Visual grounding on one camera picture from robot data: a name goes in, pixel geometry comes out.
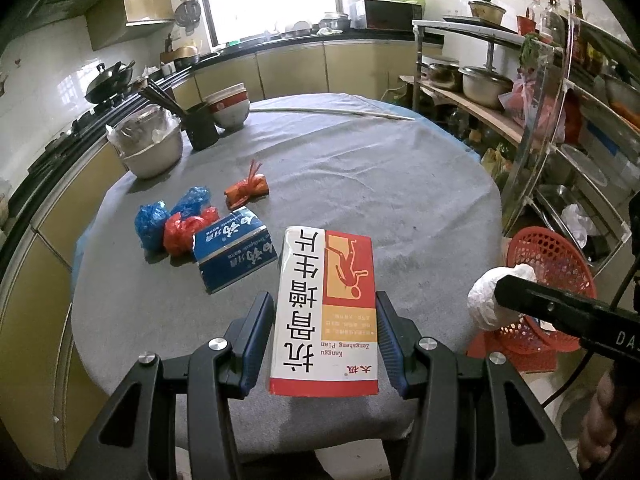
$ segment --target finger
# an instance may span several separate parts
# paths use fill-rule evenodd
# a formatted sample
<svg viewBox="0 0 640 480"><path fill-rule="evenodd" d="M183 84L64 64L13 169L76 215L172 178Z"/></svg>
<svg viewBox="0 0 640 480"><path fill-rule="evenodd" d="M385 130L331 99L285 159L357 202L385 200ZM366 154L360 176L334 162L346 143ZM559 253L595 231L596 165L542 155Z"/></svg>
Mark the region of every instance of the finger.
<svg viewBox="0 0 640 480"><path fill-rule="evenodd" d="M605 410L612 405L614 392L615 386L611 380L611 374L610 372L606 372L600 379L598 388L596 389L596 398L598 399L598 403Z"/></svg>
<svg viewBox="0 0 640 480"><path fill-rule="evenodd" d="M616 437L616 423L595 398L591 400L584 429L589 432L591 440L598 446L608 446Z"/></svg>
<svg viewBox="0 0 640 480"><path fill-rule="evenodd" d="M637 426L640 424L640 399L635 400L626 409L625 422L629 426Z"/></svg>
<svg viewBox="0 0 640 480"><path fill-rule="evenodd" d="M599 446L591 439L587 430L583 430L580 435L578 449L582 451L583 457L591 463L602 463L611 454L611 446Z"/></svg>
<svg viewBox="0 0 640 480"><path fill-rule="evenodd" d="M591 461L587 460L587 458L584 456L584 453L582 452L582 448L580 446L578 446L578 467L580 468L580 471L586 471L588 468L591 467Z"/></svg>

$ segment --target toothpaste box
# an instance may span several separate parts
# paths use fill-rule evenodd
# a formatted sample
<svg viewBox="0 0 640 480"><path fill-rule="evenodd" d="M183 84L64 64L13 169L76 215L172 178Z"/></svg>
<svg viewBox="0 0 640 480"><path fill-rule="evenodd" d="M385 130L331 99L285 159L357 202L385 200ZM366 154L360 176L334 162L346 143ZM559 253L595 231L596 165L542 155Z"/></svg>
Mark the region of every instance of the toothpaste box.
<svg viewBox="0 0 640 480"><path fill-rule="evenodd" d="M210 292L276 260L271 235L260 219L241 207L193 236L193 254Z"/></svg>
<svg viewBox="0 0 640 480"><path fill-rule="evenodd" d="M371 239L289 227L269 390L291 397L378 392L378 334Z"/></svg>

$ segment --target black wok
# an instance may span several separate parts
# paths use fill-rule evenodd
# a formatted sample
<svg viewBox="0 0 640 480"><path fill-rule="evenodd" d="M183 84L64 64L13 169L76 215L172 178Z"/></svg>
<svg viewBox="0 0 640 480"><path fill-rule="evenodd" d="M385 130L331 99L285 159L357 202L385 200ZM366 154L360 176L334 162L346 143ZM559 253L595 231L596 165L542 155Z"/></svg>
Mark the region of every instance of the black wok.
<svg viewBox="0 0 640 480"><path fill-rule="evenodd" d="M84 98L90 103L99 104L115 94L123 93L129 86L135 63L132 61L123 66L119 61L109 68L100 63L97 67L100 74L89 83Z"/></svg>

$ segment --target tablecloth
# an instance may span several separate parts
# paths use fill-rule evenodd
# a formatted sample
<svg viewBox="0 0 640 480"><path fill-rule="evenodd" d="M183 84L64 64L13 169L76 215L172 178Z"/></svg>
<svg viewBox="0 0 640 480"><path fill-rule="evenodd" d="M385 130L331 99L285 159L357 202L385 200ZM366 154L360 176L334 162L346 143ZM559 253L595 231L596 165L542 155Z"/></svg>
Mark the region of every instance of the tablecloth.
<svg viewBox="0 0 640 480"><path fill-rule="evenodd" d="M277 98L252 107L315 107L411 114L346 94ZM243 316L255 294L276 297L269 264L206 293L194 262L145 259L133 226L140 205L169 207L191 186L207 186L224 214L223 191L263 163L271 194L249 208L276 247L290 225L367 235L377 290L423 335L463 351L474 335L466 294L495 266L500 197L465 147L428 120L395 121L300 112L251 113L244 128L191 152L152 180L124 175L107 192L88 233L73 298L72 331L90 377L108 394L143 351L185 355ZM241 455L319 449L363 438L401 438L416 404L400 399L380 362L380 393L308 399L266 391L270 345L257 386L230 412ZM187 447L186 400L178 396L177 445Z"/></svg>

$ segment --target human figure illustration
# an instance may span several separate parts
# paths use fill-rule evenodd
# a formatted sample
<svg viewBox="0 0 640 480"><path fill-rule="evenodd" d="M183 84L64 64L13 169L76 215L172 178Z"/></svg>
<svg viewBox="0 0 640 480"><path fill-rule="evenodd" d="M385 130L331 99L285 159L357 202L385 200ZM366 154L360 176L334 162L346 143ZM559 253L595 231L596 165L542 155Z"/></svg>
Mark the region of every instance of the human figure illustration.
<svg viewBox="0 0 640 480"><path fill-rule="evenodd" d="M345 257L341 251L327 245L332 253L337 254L340 257L340 266L335 266L335 270L338 273L338 278L344 286L351 287L351 295L357 300L360 297L360 287L358 282L363 276L368 276L368 270L353 270L353 260L356 256L354 244L356 240L349 240L349 254Z"/></svg>

